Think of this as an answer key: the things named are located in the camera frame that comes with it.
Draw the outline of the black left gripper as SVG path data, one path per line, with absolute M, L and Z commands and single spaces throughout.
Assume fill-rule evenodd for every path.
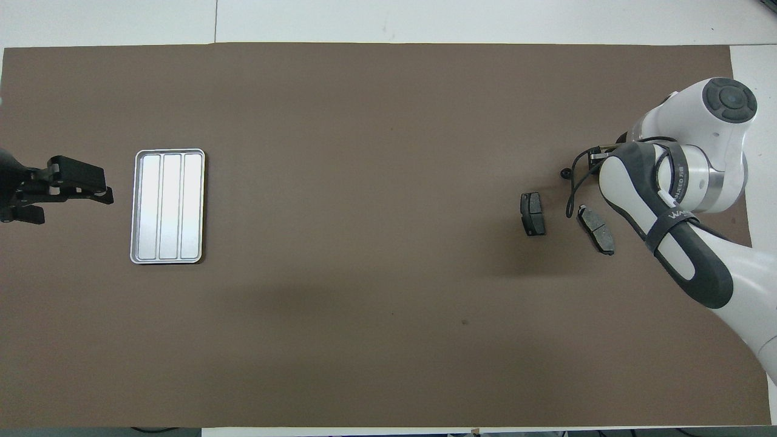
M 72 158 L 52 157 L 48 161 L 51 186 L 59 189 L 57 197 L 64 201 L 86 199 L 111 205 L 113 190 L 106 183 L 103 168 Z M 22 165 L 10 152 L 1 149 L 1 222 L 27 222 L 42 225 L 46 222 L 39 206 L 11 206 L 16 192 L 35 195 L 50 194 L 50 185 L 41 178 L 42 169 Z

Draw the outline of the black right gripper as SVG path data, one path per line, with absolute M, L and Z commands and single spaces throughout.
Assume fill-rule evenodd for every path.
M 603 144 L 602 146 L 594 146 L 586 152 L 588 163 L 599 163 L 610 157 L 622 143 Z

